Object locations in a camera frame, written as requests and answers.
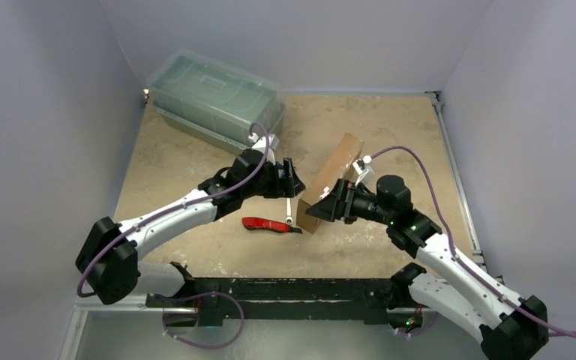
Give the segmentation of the brown cardboard express box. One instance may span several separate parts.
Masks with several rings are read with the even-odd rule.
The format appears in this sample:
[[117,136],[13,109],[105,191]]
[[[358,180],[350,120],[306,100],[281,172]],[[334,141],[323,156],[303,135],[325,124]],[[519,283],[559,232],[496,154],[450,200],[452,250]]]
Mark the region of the brown cardboard express box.
[[317,167],[316,176],[307,184],[298,200],[296,225],[303,231],[314,234],[321,220],[306,214],[306,211],[318,203],[333,189],[338,179],[348,179],[354,174],[352,163],[363,149],[364,142],[351,133],[345,133],[334,150],[325,156],[325,163]]

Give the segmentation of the red utility knife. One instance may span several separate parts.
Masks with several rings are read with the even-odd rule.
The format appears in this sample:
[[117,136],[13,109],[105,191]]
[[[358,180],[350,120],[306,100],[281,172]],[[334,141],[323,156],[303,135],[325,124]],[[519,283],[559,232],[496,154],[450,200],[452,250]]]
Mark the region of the red utility knife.
[[260,217],[243,217],[241,223],[245,229],[253,230],[268,230],[273,233],[298,233],[302,234],[302,230],[291,226],[286,223],[281,223],[275,220],[268,220]]

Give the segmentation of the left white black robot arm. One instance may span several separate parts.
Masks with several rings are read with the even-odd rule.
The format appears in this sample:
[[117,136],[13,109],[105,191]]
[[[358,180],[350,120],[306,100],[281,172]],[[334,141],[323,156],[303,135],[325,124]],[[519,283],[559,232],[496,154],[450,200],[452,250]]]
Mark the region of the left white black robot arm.
[[[129,295],[157,294],[183,307],[194,296],[191,275],[177,263],[145,262],[147,254],[188,230],[238,211],[251,197],[291,199],[305,188],[291,158],[277,163],[261,151],[247,149],[231,166],[163,208],[121,222],[110,217],[96,221],[76,257],[81,273],[77,295],[97,296],[111,305]],[[91,287],[89,294],[84,285]]]

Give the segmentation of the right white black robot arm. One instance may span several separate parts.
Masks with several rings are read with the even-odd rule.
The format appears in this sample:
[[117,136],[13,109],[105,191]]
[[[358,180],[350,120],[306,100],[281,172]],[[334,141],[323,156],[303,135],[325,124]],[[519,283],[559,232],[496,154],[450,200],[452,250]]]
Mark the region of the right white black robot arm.
[[328,222],[384,224],[394,246],[414,258],[392,276],[392,298],[434,309],[471,335],[488,359],[531,359],[548,342],[548,330],[538,323],[548,318],[545,304],[508,289],[452,250],[441,228],[414,209],[401,177],[380,177],[374,192],[340,178],[306,212]]

